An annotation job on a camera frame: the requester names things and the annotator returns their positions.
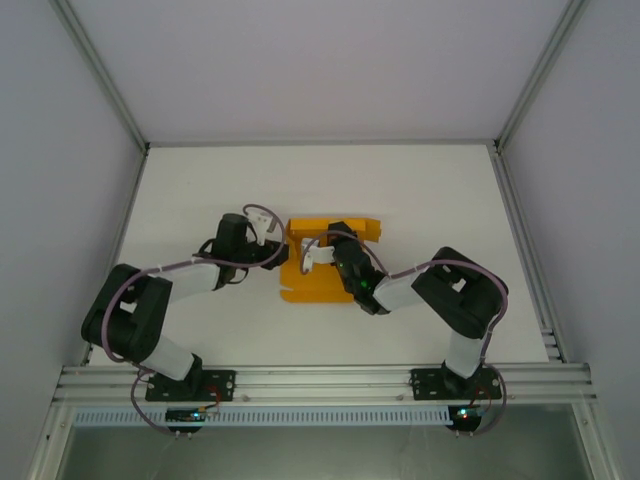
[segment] glass panel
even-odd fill
[[[570,407],[510,407],[476,438],[444,427],[76,428],[58,480],[589,479]]]

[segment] ventilation grille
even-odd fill
[[[166,425],[166,409],[147,408],[157,424]],[[447,407],[225,407],[204,422],[171,422],[171,426],[312,427],[451,425]],[[79,408],[76,427],[137,427],[146,425],[132,408]]]

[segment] black mounting bracket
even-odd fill
[[[234,370],[201,370],[197,382],[191,385],[156,374],[149,379],[147,402],[203,402],[233,401],[236,388]]]
[[[443,367],[414,368],[409,383],[414,400],[491,400],[502,398],[500,380],[495,371],[487,367],[479,368],[467,380],[465,388],[454,390],[447,386],[447,370]]]

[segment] yellow 3d printed part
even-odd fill
[[[377,242],[380,221],[373,218],[292,218],[287,224],[289,260],[280,267],[280,296],[291,303],[349,303],[353,295],[344,291],[335,266],[315,264],[306,275],[300,273],[300,241],[314,238],[329,229],[329,224],[345,222],[360,240]],[[327,239],[320,240],[321,247]]]

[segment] wire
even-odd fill
[[[111,320],[111,315],[113,314],[113,310],[116,308],[116,305],[120,301],[120,297],[122,297],[124,292],[126,292],[130,287],[132,287],[132,285],[135,282],[137,282],[141,278],[147,275],[154,275],[160,272],[172,272],[175,270],[180,270],[186,267],[190,267],[191,265],[198,265],[198,264],[213,264],[213,265],[222,265],[222,266],[234,267],[234,268],[256,268],[256,267],[261,267],[262,265],[266,265],[272,262],[273,260],[275,260],[276,258],[278,258],[278,256],[280,255],[280,252],[282,251],[286,243],[286,232],[285,232],[285,228],[284,228],[284,224],[282,223],[282,220],[280,220],[280,217],[278,217],[273,211],[271,211],[267,207],[263,207],[262,205],[257,205],[255,203],[249,203],[245,205],[244,207],[242,207],[242,211],[246,214],[250,208],[257,208],[268,213],[278,224],[278,227],[280,228],[280,232],[282,234],[282,240],[280,242],[280,245],[276,249],[276,251],[270,257],[256,263],[237,263],[237,262],[229,262],[226,260],[217,260],[217,259],[211,259],[211,258],[191,258],[190,260],[186,260],[184,262],[172,263],[170,265],[165,265],[161,267],[154,267],[154,268],[147,268],[145,270],[140,270],[138,273],[132,275],[116,291],[115,295],[113,296],[113,298],[109,302],[109,305],[107,306],[107,310],[105,311],[104,317],[102,320],[102,327],[100,329],[100,341],[102,343],[103,350],[105,351],[105,353],[107,354],[107,357],[109,357],[110,360],[116,363],[123,363],[125,361],[124,358],[116,356],[111,350],[111,347],[109,346],[108,332],[109,332],[109,322]]]
[[[284,223],[282,222],[280,217],[278,217],[272,210],[270,210],[269,208],[264,207],[262,205],[257,205],[255,203],[249,203],[249,204],[245,205],[244,207],[242,207],[243,213],[246,215],[247,211],[250,208],[257,208],[257,209],[260,209],[260,210],[266,212],[267,214],[271,215],[271,217],[277,223],[278,227],[280,228],[280,233],[282,235],[282,239],[281,239],[280,245],[278,246],[276,251],[270,257],[268,257],[265,260],[262,260],[260,262],[256,262],[256,263],[237,263],[237,262],[228,262],[226,260],[217,260],[217,259],[208,259],[208,258],[191,258],[190,260],[186,260],[184,262],[178,262],[178,263],[173,263],[173,264],[170,264],[170,265],[165,265],[165,266],[147,268],[147,269],[144,269],[144,270],[140,270],[138,273],[132,275],[116,291],[116,293],[114,294],[113,298],[111,299],[111,301],[107,305],[107,310],[105,311],[104,317],[102,319],[102,326],[101,326],[101,330],[100,330],[100,341],[102,343],[103,350],[105,351],[105,353],[107,354],[107,357],[109,357],[110,360],[112,360],[113,362],[116,362],[116,363],[125,362],[125,359],[116,356],[113,353],[113,351],[111,350],[111,347],[109,346],[109,337],[108,337],[109,322],[111,320],[111,315],[113,314],[113,310],[115,309],[116,305],[120,301],[120,297],[122,297],[122,295],[129,288],[132,288],[133,284],[136,281],[138,281],[139,279],[145,277],[146,275],[153,275],[153,274],[160,273],[160,272],[171,272],[171,271],[180,270],[180,269],[183,269],[183,268],[190,267],[191,265],[197,265],[197,264],[222,265],[222,266],[234,267],[234,268],[238,268],[238,269],[256,268],[256,267],[261,267],[262,265],[266,265],[266,264],[270,263],[271,261],[275,260],[276,258],[278,258],[278,256],[280,255],[280,252],[282,251],[282,249],[284,248],[284,245],[286,243],[286,231],[285,231],[285,228],[284,228]],[[204,248],[205,246],[207,246],[208,243],[210,243],[212,241],[213,241],[213,239],[208,240],[200,248],[201,249]],[[163,435],[188,436],[188,437],[190,437],[190,434],[185,434],[185,433],[181,433],[181,432],[173,433],[170,430],[168,430],[166,428],[163,428],[160,425],[157,425],[156,423],[154,423],[153,420],[151,420],[151,418],[149,418],[149,416],[147,416],[142,411],[142,409],[140,408],[140,406],[138,405],[138,402],[136,400],[135,390],[136,390],[136,387],[142,381],[142,377],[144,377],[145,375],[150,375],[150,374],[155,373],[155,372],[153,370],[151,370],[151,369],[144,368],[144,367],[142,367],[140,365],[137,365],[137,364],[134,364],[134,365],[137,366],[139,368],[139,370],[138,370],[138,373],[136,374],[136,379],[131,384],[130,398],[131,398],[131,404],[133,405],[133,408],[138,413],[138,415],[140,415],[140,418],[142,418],[142,420],[147,425],[149,425],[151,428],[153,428],[154,430],[156,430],[159,433],[162,433]],[[216,394],[216,400],[217,400],[216,405],[219,406],[219,404],[220,404],[220,396],[219,396],[219,394]]]
[[[300,254],[300,273],[302,273],[302,275],[306,275],[307,271],[305,271],[304,269],[304,257],[307,256],[307,253],[309,253],[309,250],[311,249],[311,247],[318,243],[320,241],[320,239],[329,236],[329,235],[336,235],[339,237],[346,237],[346,238],[350,238],[352,240],[357,240],[358,243],[360,243],[360,245],[362,245],[362,248],[364,248],[367,253],[369,255],[371,255],[371,258],[373,258],[375,260],[375,262],[378,264],[378,268],[380,268],[380,270],[382,271],[382,273],[384,273],[385,275],[389,275],[389,272],[387,271],[386,268],[384,268],[384,265],[382,265],[382,262],[380,261],[380,259],[378,258],[378,256],[375,254],[375,252],[373,250],[371,250],[371,248],[369,248],[369,246],[364,243],[364,241],[360,240],[358,237],[356,237],[355,235],[351,235],[349,233],[346,232],[341,232],[340,230],[327,230],[326,232],[322,232],[320,235],[313,237],[311,239],[311,241],[307,244],[306,247],[304,247],[304,249],[302,250],[302,253]]]
[[[314,245],[321,238],[323,238],[323,237],[325,237],[327,235],[339,235],[339,236],[342,236],[342,237],[347,237],[347,238],[351,238],[353,240],[357,240],[360,243],[360,245],[362,245],[362,247],[375,260],[375,262],[378,264],[378,267],[380,268],[380,270],[388,278],[390,278],[392,280],[395,280],[395,279],[398,279],[398,278],[403,278],[403,277],[406,277],[406,276],[409,276],[409,275],[413,275],[414,273],[419,272],[420,270],[426,270],[427,268],[430,268],[430,267],[434,267],[434,266],[437,266],[437,265],[442,265],[442,266],[452,266],[452,267],[467,268],[469,270],[473,270],[474,272],[478,272],[478,273],[484,275],[489,280],[491,280],[491,282],[493,282],[493,284],[496,286],[496,288],[500,292],[500,296],[502,297],[502,305],[500,307],[500,310],[498,311],[498,313],[496,314],[494,319],[491,321],[491,323],[489,323],[489,326],[487,328],[487,333],[485,334],[485,340],[484,340],[484,343],[482,345],[482,349],[480,350],[480,362],[479,362],[479,364],[480,364],[480,367],[482,367],[482,365],[484,365],[487,368],[490,368],[498,376],[498,380],[499,380],[501,388],[502,388],[502,404],[500,406],[500,410],[498,411],[496,416],[493,418],[491,423],[489,423],[489,425],[487,425],[486,427],[483,427],[483,428],[477,430],[475,433],[473,433],[470,436],[482,435],[483,433],[486,433],[486,432],[489,432],[490,430],[492,430],[498,424],[498,422],[500,421],[500,419],[504,415],[504,412],[505,412],[506,407],[507,407],[507,387],[506,387],[506,384],[504,382],[504,378],[502,377],[502,374],[500,373],[500,371],[497,368],[495,368],[493,365],[485,363],[485,359],[486,359],[486,356],[487,356],[487,350],[489,348],[489,343],[491,342],[491,338],[493,336],[493,330],[496,328],[498,323],[500,323],[500,321],[504,317],[505,313],[507,312],[507,308],[509,307],[509,297],[508,297],[508,294],[507,294],[507,290],[504,287],[504,285],[502,284],[502,282],[498,279],[498,277],[496,277],[493,273],[491,273],[486,268],[483,268],[480,265],[476,265],[475,263],[464,262],[462,260],[446,260],[446,259],[429,260],[428,262],[424,262],[424,263],[422,263],[422,264],[420,264],[420,265],[418,265],[418,266],[416,266],[414,268],[403,270],[402,272],[399,272],[399,273],[390,274],[388,272],[388,270],[386,268],[384,268],[384,266],[382,265],[382,262],[376,256],[376,254],[373,252],[373,250],[371,250],[362,240],[360,240],[358,237],[356,237],[354,235],[350,235],[348,233],[337,231],[337,230],[329,230],[327,232],[323,232],[320,235],[318,235],[315,238],[313,238],[307,244],[307,246],[302,251],[302,254],[301,254],[301,257],[300,257],[300,272],[303,275],[306,274],[306,272],[304,271],[304,257],[307,255],[307,253],[309,252],[309,249],[311,248],[312,245]]]
[[[232,280],[230,282],[227,282],[227,285],[240,285],[242,282],[244,282],[249,276],[249,269],[243,268],[242,271],[244,272],[244,276],[240,280]]]
[[[493,365],[491,365],[489,363],[485,363],[484,366],[489,368],[489,369],[491,369],[491,370],[493,370],[495,372],[495,374],[498,376],[498,381],[500,382],[500,388],[502,390],[502,403],[500,404],[500,410],[498,410],[498,413],[496,414],[495,417],[493,417],[491,419],[491,422],[489,422],[488,425],[479,428],[475,432],[460,432],[460,431],[456,431],[457,434],[461,434],[461,435],[464,435],[466,437],[477,437],[478,435],[483,435],[485,433],[489,433],[491,430],[493,430],[498,425],[498,423],[500,423],[500,420],[502,419],[502,417],[504,416],[505,411],[507,410],[507,384],[504,381],[504,377],[500,373],[500,370],[498,370]]]
[[[478,385],[476,387],[476,391],[475,391],[475,393],[473,395],[473,399],[471,400],[471,403],[469,405],[467,405],[467,408],[475,408],[473,404],[475,403],[476,400],[478,400],[478,393],[480,393],[480,392],[484,392],[484,394],[487,396],[487,399],[489,400],[489,405],[487,406],[487,408],[483,409],[484,413],[487,413],[489,411],[489,409],[491,408],[491,404],[493,402],[493,399],[491,398],[491,394],[489,393],[489,390],[487,388],[485,388],[484,386],[482,386],[482,385]]]
[[[136,387],[140,383],[140,380],[142,379],[142,377],[144,377],[145,375],[151,375],[152,373],[154,373],[153,370],[148,370],[148,369],[138,370],[138,373],[136,374],[136,379],[131,384],[131,394],[130,394],[131,405],[133,405],[134,410],[138,412],[138,415],[140,415],[140,418],[144,420],[144,423],[149,425],[156,432],[162,433],[163,435],[169,435],[171,437],[185,436],[185,434],[181,432],[173,433],[168,428],[161,427],[160,425],[155,423],[153,420],[151,420],[151,418],[149,418],[149,416],[147,416],[147,414],[142,411],[142,409],[140,408],[140,405],[138,405],[138,401],[136,400]]]

